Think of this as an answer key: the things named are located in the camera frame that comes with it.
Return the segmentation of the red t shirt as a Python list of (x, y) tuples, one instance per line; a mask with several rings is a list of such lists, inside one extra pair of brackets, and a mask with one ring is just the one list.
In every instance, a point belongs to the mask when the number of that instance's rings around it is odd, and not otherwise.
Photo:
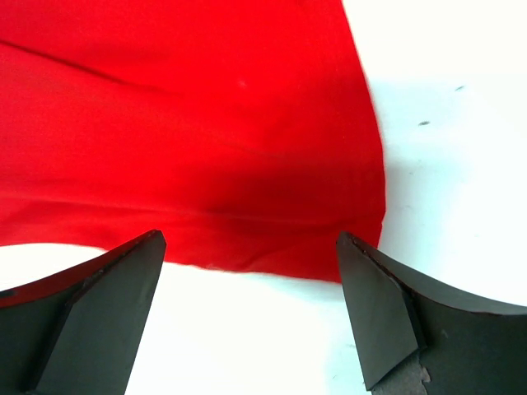
[(339, 279), (380, 241), (380, 131), (340, 1), (4, 1), (1, 242)]

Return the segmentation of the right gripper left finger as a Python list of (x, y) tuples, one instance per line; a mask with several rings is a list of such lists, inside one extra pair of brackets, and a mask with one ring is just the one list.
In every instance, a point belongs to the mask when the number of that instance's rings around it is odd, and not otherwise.
[(3, 394), (123, 394), (166, 252), (151, 230), (1, 293)]

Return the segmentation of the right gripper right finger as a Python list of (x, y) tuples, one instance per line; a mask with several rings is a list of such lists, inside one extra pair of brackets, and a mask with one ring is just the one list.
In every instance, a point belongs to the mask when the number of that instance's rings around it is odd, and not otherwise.
[(373, 394), (523, 394), (526, 309), (460, 290), (349, 233), (338, 267)]

